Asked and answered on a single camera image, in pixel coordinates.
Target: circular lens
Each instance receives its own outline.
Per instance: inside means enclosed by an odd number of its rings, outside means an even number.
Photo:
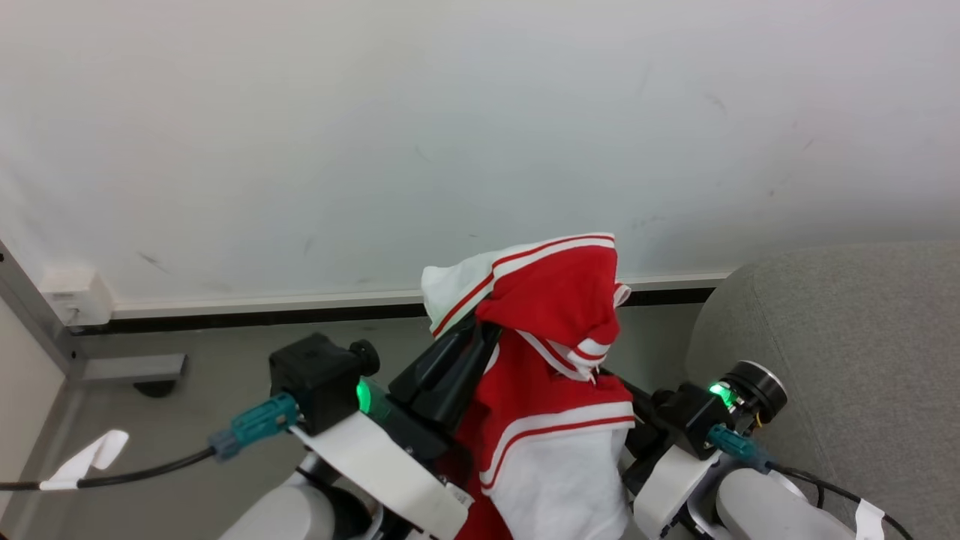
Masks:
[[[786,406],[786,390],[780,379],[760,364],[737,362],[720,380],[729,384],[750,409],[755,409],[763,423],[772,421]]]

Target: gray floor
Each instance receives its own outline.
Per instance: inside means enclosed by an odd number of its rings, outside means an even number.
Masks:
[[[686,344],[699,310],[700,305],[622,308],[623,330],[605,365],[648,390],[675,387],[683,378]],[[127,449],[110,468],[112,473],[154,466],[202,449],[210,433],[227,427],[235,414],[267,397],[267,356],[314,331],[343,346],[369,339],[383,365],[375,379],[383,382],[430,342],[425,319],[88,337],[84,348],[91,356],[187,353],[188,372],[175,393],[161,400],[145,398],[127,385],[86,390],[82,398],[75,398],[76,417],[60,460],[111,428],[131,435]],[[224,465],[211,460],[178,474],[127,485],[18,495],[2,530],[13,540],[215,539],[286,479],[302,456],[303,449],[292,437],[281,436]]]

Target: red and white garment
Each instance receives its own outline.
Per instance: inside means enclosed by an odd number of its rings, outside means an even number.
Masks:
[[[619,333],[613,235],[583,234],[423,270],[431,331],[476,309],[504,328],[458,432],[477,500],[458,540],[620,538],[629,521],[616,462],[631,395],[597,374]]]

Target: red stripe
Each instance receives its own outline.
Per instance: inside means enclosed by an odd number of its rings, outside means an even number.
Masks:
[[[547,243],[543,244],[542,246],[537,246],[536,248],[527,250],[527,251],[525,251],[525,252],[515,253],[515,254],[513,254],[513,255],[509,255],[509,256],[506,256],[506,257],[504,257],[504,258],[499,258],[496,262],[493,263],[493,268],[496,268],[497,266],[499,266],[500,264],[503,264],[504,262],[510,262],[511,260],[514,260],[515,258],[522,258],[522,257],[526,257],[526,256],[528,256],[528,255],[533,255],[533,254],[536,253],[536,252],[543,251],[543,250],[545,250],[546,248],[556,246],[557,244],[563,244],[564,242],[572,242],[573,240],[587,240],[587,239],[591,239],[591,238],[592,238],[592,239],[597,239],[597,240],[609,240],[609,241],[613,242],[613,237],[612,237],[612,236],[605,236],[605,235],[603,235],[603,234],[585,234],[585,235],[583,235],[583,236],[573,236],[573,237],[571,237],[571,238],[563,238],[563,239],[561,239],[561,240],[554,240],[554,241],[552,241],[552,242],[547,242]]]
[[[534,337],[534,338],[537,341],[539,341],[540,344],[543,346],[543,348],[546,349],[547,353],[550,353],[550,355],[552,355],[558,362],[560,362],[562,366],[565,366],[570,371],[577,371],[577,366],[571,364],[570,360],[564,358],[563,355],[561,355],[556,349],[553,348],[553,345],[551,345],[549,341],[545,339],[540,339],[538,337]]]
[[[573,352],[576,353],[577,356],[579,356],[580,358],[583,358],[583,359],[586,359],[586,360],[602,360],[603,357],[606,356],[606,354],[602,354],[602,355],[588,355],[587,353],[584,353],[583,351],[580,350],[580,346],[579,346],[579,345],[573,349]]]
[[[490,274],[486,278],[484,278],[483,281],[481,281],[477,286],[473,287],[473,290],[471,290],[467,296],[465,296],[460,302],[457,303],[456,306],[453,307],[453,309],[451,309],[446,313],[446,315],[444,315],[444,318],[440,321],[440,324],[437,325],[437,329],[433,331],[433,336],[437,337],[438,335],[440,335],[440,332],[444,331],[444,327],[446,326],[446,323],[450,322],[450,319],[453,317],[453,314],[456,313],[461,307],[463,307],[467,302],[469,302],[471,298],[476,296],[477,293],[483,290],[483,288],[489,285],[490,282],[492,281],[493,281],[493,274]]]
[[[531,435],[540,435],[543,433],[551,433],[554,431],[568,431],[568,430],[578,430],[580,428],[587,428],[589,426],[602,426],[604,424],[616,424],[617,422],[633,422],[633,416],[619,416],[617,418],[604,418],[601,420],[588,420],[586,422],[581,422],[579,424],[567,424],[565,426],[551,426],[549,428],[541,428],[539,430],[530,430],[524,431],[523,433],[518,433],[514,438],[510,439],[510,442],[507,443],[507,446],[503,449],[503,454],[500,456],[499,463],[496,464],[496,469],[493,471],[493,478],[490,480],[490,483],[480,482],[480,486],[484,489],[490,489],[496,483],[496,476],[500,474],[500,466],[503,465],[503,461],[507,458],[507,452],[510,450],[510,447],[514,443],[523,437],[529,437]]]
[[[555,246],[555,245],[557,245],[557,244],[563,244],[564,242],[570,242],[570,241],[573,241],[573,240],[586,240],[586,239],[588,239],[588,238],[596,238],[596,239],[601,239],[601,240],[609,240],[609,241],[611,241],[611,242],[614,241],[612,236],[605,236],[605,235],[603,235],[603,234],[584,234],[583,236],[573,236],[573,237],[570,237],[570,238],[563,238],[563,239],[561,239],[561,240],[554,240],[554,241],[552,241],[552,242],[547,242],[547,243],[543,244],[542,246],[538,246],[538,247],[536,247],[536,248],[527,250],[527,251],[525,251],[525,252],[520,252],[520,253],[517,253],[517,254],[513,254],[513,255],[510,255],[510,256],[506,256],[506,257],[504,257],[504,258],[499,258],[499,259],[495,260],[495,261],[493,262],[493,264],[491,265],[491,272],[490,272],[490,274],[489,274],[486,278],[484,278],[483,281],[480,282],[480,284],[478,284],[477,286],[473,287],[473,290],[471,290],[467,296],[465,296],[460,302],[458,302],[457,305],[453,307],[453,309],[451,309],[450,311],[448,311],[448,312],[446,313],[446,315],[444,316],[444,318],[440,321],[440,324],[437,325],[437,328],[436,328],[435,330],[433,330],[433,336],[434,336],[434,337],[437,337],[438,335],[440,335],[440,332],[444,331],[444,327],[446,327],[446,323],[450,322],[450,319],[453,317],[454,313],[456,313],[458,309],[460,309],[461,307],[463,307],[463,306],[464,306],[467,302],[469,302],[474,296],[476,296],[477,293],[479,293],[481,290],[483,290],[483,288],[484,288],[485,286],[489,285],[490,282],[493,281],[493,269],[495,269],[495,268],[496,268],[497,266],[499,266],[500,264],[503,264],[504,262],[509,262],[509,261],[514,260],[514,259],[516,259],[516,258],[521,258],[521,257],[526,257],[526,256],[528,256],[528,255],[533,255],[534,253],[536,253],[536,252],[538,252],[538,251],[545,250],[546,248],[549,248],[549,247],[551,247],[551,246]]]

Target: white label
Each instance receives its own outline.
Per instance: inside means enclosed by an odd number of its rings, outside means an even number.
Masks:
[[[470,496],[470,493],[467,493],[456,485],[453,485],[453,482],[446,483],[446,490],[449,491],[453,497],[460,502],[460,504],[466,506],[467,508],[470,508],[470,505],[474,503],[474,499]]]
[[[856,540],[883,540],[883,510],[860,500],[856,508]]]

